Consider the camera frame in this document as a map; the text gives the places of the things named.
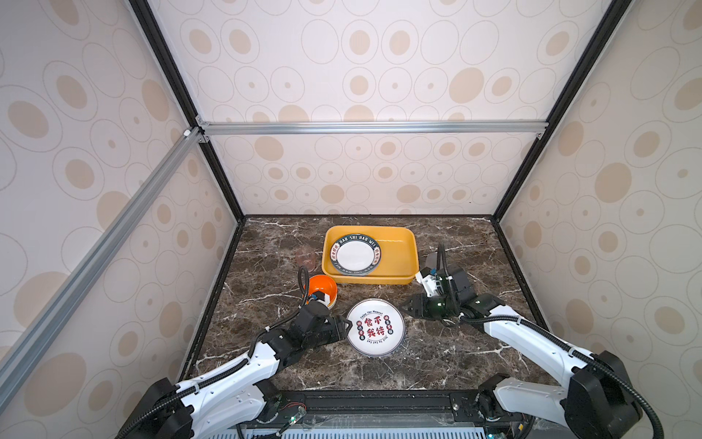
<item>black cable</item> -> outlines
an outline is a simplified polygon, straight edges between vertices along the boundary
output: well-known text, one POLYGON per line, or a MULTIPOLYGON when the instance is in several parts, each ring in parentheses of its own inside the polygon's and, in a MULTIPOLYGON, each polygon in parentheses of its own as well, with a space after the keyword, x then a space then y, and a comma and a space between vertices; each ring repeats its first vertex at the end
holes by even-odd
POLYGON ((525 437, 527 437, 531 432, 531 428, 534 427, 535 421, 536 417, 533 417, 530 414, 526 415, 526 423, 523 423, 524 427, 521 431, 519 431, 519 433, 517 433, 515 439, 524 439, 525 437))
POLYGON ((253 355, 258 340, 266 332, 270 331, 271 329, 277 328, 278 326, 285 325, 287 322, 297 317, 300 313, 300 308, 305 306, 305 302, 307 302, 307 298, 310 295, 310 272, 307 271, 307 268, 305 267, 300 267, 298 269, 298 288, 300 288, 300 293, 302 294, 302 301, 300 302, 298 309, 294 310, 292 314, 288 315, 287 317, 283 317, 282 319, 275 322, 273 325, 270 325, 267 329, 264 329, 263 331, 256 334, 256 336, 253 339, 251 339, 251 344, 249 345, 249 351, 247 353, 247 356, 249 358, 251 358, 251 356, 253 355))
POLYGON ((300 304, 300 307, 303 307, 307 302, 307 297, 310 295, 310 272, 305 267, 298 269, 298 288, 300 288, 300 293, 303 295, 303 301, 300 304))
MULTIPOLYGON (((199 389, 202 390, 203 388, 206 388, 207 386, 210 386, 211 384, 216 383, 217 381, 220 381, 221 379, 224 379, 228 377, 231 374, 234 374, 235 372, 238 372, 239 370, 242 369, 242 367, 246 366, 249 363, 248 358, 244 358, 243 361, 241 361, 238 365, 232 367, 231 369, 227 369, 224 372, 220 372, 219 374, 216 374, 215 376, 212 376, 211 378, 208 378, 202 382, 199 383, 199 389)), ((117 436, 115 436, 114 439, 124 439, 129 433, 132 432, 139 424, 144 422, 146 419, 149 419, 150 417, 153 417, 156 413, 162 411, 163 409, 168 408, 171 406, 175 401, 184 398, 185 396, 192 395, 197 391, 197 387, 189 387, 185 389, 182 392, 176 393, 175 395, 171 396, 170 398, 166 399, 165 401, 158 402, 154 408, 151 410, 148 410, 147 412, 139 415, 136 417, 128 426, 122 427, 117 436)))
POLYGON ((447 293, 451 302, 451 308, 453 308, 451 309, 451 311, 454 315, 459 315, 461 313, 461 310, 458 306, 458 294, 456 293, 456 289, 451 283, 451 279, 449 279, 449 277, 451 277, 451 275, 449 274, 449 262, 446 260, 446 247, 443 244, 439 244, 439 248, 437 249, 437 267, 439 267, 439 261, 442 262, 440 265, 444 269, 444 279, 446 280, 446 283, 449 286, 449 290, 447 291, 447 293))
MULTIPOLYGON (((469 325, 484 325, 485 323, 490 323, 490 322, 499 322, 499 321, 510 321, 510 322, 516 322, 518 319, 521 317, 518 317, 516 315, 491 315, 490 317, 483 317, 483 318, 478 318, 478 319, 469 319, 467 317, 461 317, 461 321, 468 323, 469 325)), ((534 330, 535 332, 539 333, 541 336, 547 338, 549 341, 553 342, 556 346, 559 348, 565 350, 566 352, 569 352, 571 350, 571 345, 563 342, 563 340, 559 339, 555 335, 551 334, 549 331, 546 331, 544 328, 528 321, 525 320, 524 318, 521 318, 521 325, 524 325, 528 327, 529 329, 534 330)), ((636 402, 639 403, 641 408, 644 410, 646 413, 646 416, 649 417, 649 421, 651 422, 651 427, 654 430, 654 436, 653 439, 663 439, 663 424, 661 424, 661 420, 658 418, 658 415, 654 411, 653 407, 646 401, 646 399, 641 395, 641 393, 638 393, 629 383, 624 381, 622 378, 619 377, 619 375, 615 374, 611 369, 609 369, 607 366, 603 365, 602 363, 596 361, 589 355, 585 355, 582 352, 578 352, 577 350, 573 350, 572 355, 577 358, 578 360, 584 362, 587 365, 590 365, 594 367, 595 369, 601 371, 603 374, 607 375, 609 378, 614 380, 621 388, 624 389, 626 393, 631 395, 636 402)))

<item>orange bowl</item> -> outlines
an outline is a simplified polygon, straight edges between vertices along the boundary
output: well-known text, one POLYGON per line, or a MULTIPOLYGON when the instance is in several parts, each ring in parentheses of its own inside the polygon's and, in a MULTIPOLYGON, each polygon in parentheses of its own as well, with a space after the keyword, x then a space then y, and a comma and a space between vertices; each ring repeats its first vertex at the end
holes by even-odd
POLYGON ((316 275, 310 278, 310 296, 315 292, 321 291, 329 296, 329 307, 331 308, 336 302, 336 293, 338 288, 334 279, 327 275, 316 275))

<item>black frame edge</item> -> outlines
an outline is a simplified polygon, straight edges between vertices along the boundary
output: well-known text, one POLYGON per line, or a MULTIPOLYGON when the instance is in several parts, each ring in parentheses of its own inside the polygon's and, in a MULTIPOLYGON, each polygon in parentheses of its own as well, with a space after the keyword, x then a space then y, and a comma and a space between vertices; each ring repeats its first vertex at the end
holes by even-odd
POLYGON ((597 25, 597 29, 592 34, 592 38, 590 38, 583 55, 580 57, 578 64, 576 64, 573 73, 568 78, 568 82, 566 82, 563 91, 561 92, 560 96, 558 96, 555 105, 551 109, 551 113, 546 119, 548 122, 548 127, 543 132, 541 138, 537 138, 531 145, 531 148, 526 154, 522 165, 519 166, 519 170, 512 179, 510 187, 507 189, 507 192, 505 192, 505 195, 502 197, 500 204, 497 206, 494 214, 497 221, 501 221, 505 216, 505 213, 507 213, 507 210, 516 198, 519 189, 527 180, 529 173, 536 165, 536 161, 541 156, 541 152, 546 147, 546 144, 551 139, 551 136, 555 132, 556 128, 559 126, 561 119, 563 119, 568 111, 570 104, 578 94, 578 91, 582 87, 583 82, 585 82, 585 79, 588 77, 588 74, 590 74, 590 71, 597 62, 597 59, 602 54, 602 50, 607 45, 609 38, 619 24, 621 18, 624 16, 624 13, 631 2, 632 0, 612 0, 612 2, 609 4, 607 11, 604 13, 600 23, 597 25))
POLYGON ((248 214, 247 218, 474 218, 474 219, 484 219, 491 220, 492 215, 384 215, 384 214, 364 214, 364 215, 351 215, 351 214, 339 214, 339 215, 327 215, 327 214, 315 214, 315 215, 276 215, 276 214, 248 214))
MULTIPOLYGON (((197 108, 195 108, 195 104, 187 91, 183 77, 180 75, 180 71, 178 70, 178 66, 176 65, 176 61, 173 58, 170 49, 168 49, 166 39, 159 28, 156 17, 154 16, 148 1, 129 0, 129 3, 134 11, 134 15, 136 16, 139 25, 144 32, 144 35, 146 36, 146 39, 149 41, 149 45, 151 46, 151 49, 153 50, 154 55, 161 66, 161 70, 163 71, 168 84, 171 86, 171 90, 173 91, 175 98, 178 100, 178 104, 185 115, 187 123, 190 126, 199 126, 197 123, 197 108)), ((205 137, 205 139, 207 139, 207 143, 200 144, 202 153, 205 156, 207 163, 209 164, 210 169, 217 180, 217 184, 222 190, 224 198, 234 214, 234 217, 237 221, 242 221, 244 219, 244 213, 241 210, 241 206, 237 201, 236 195, 234 195, 232 186, 229 184, 229 180, 224 173, 224 168, 222 167, 220 160, 217 158, 217 154, 215 153, 212 143, 207 137, 205 137)))
POLYGON ((222 294, 222 288, 224 287, 224 282, 227 279, 227 274, 229 274, 229 269, 232 266, 232 261, 234 260, 234 253, 237 251, 237 246, 239 245, 239 240, 241 235, 244 233, 244 226, 246 225, 246 217, 242 218, 237 222, 237 228, 234 231, 234 236, 232 237, 232 242, 229 245, 229 249, 224 257, 222 263, 222 268, 217 274, 217 280, 215 281, 215 286, 210 293, 210 298, 205 305, 205 310, 200 319, 200 323, 195 332, 193 342, 190 345, 190 350, 185 357, 185 364, 183 370, 180 371, 180 376, 178 381, 182 381, 185 377, 189 376, 194 368, 197 358, 200 356, 200 350, 202 349, 202 344, 205 342, 205 336, 210 327, 210 322, 212 321, 212 316, 217 308, 217 303, 219 302, 220 295, 222 294))
POLYGON ((502 227, 500 226, 500 223, 497 221, 497 218, 492 218, 492 226, 495 229, 495 233, 497 234, 497 239, 500 241, 500 245, 502 245, 502 249, 505 251, 505 255, 507 256, 507 261, 510 263, 510 266, 512 267, 512 272, 514 272, 515 277, 517 278, 517 283, 519 284, 519 288, 522 289, 522 294, 524 295, 524 298, 526 299, 526 304, 529 305, 529 310, 531 311, 531 314, 534 316, 535 323, 539 325, 540 327, 548 329, 548 324, 546 323, 546 320, 543 318, 543 314, 541 314, 541 309, 538 307, 538 304, 536 303, 536 299, 534 298, 534 294, 531 292, 531 288, 529 288, 529 284, 527 284, 527 279, 524 276, 524 273, 522 273, 522 269, 520 268, 519 264, 517 263, 517 259, 515 258, 515 254, 512 253, 512 248, 510 247, 510 243, 507 242, 507 237, 505 236, 504 232, 502 231, 502 227))

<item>metal rail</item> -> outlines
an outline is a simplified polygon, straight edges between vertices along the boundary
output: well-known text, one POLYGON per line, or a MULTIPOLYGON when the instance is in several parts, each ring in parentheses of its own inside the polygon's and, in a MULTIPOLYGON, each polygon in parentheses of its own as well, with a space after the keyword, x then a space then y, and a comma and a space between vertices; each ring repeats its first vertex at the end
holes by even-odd
POLYGON ((207 136, 241 134, 366 133, 543 133, 545 120, 469 120, 435 122, 203 122, 207 136))
POLYGON ((166 187, 172 175, 185 160, 185 156, 202 139, 197 127, 189 131, 186 131, 187 137, 181 137, 171 148, 112 225, 107 228, 80 265, 64 282, 61 290, 44 308, 44 313, 27 328, 15 344, 0 368, 0 413, 5 410, 61 329, 68 323, 73 312, 110 264, 114 255, 166 187))

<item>wallpaper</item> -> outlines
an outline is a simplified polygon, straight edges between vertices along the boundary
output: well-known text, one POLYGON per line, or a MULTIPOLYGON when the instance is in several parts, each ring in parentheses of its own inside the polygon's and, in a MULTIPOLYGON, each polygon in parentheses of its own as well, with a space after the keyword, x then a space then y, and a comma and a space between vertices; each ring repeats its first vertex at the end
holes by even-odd
POLYGON ((544 119, 608 0, 151 0, 215 122, 544 119))
POLYGON ((199 148, 0 416, 0 438, 113 439, 144 391, 175 381, 234 218, 199 148))
POLYGON ((117 0, 0 5, 0 358, 183 133, 117 0))
POLYGON ((534 133, 213 136, 245 214, 492 214, 534 133))
POLYGON ((702 0, 639 2, 502 222, 554 333, 617 354, 667 438, 702 430, 701 115, 702 0))

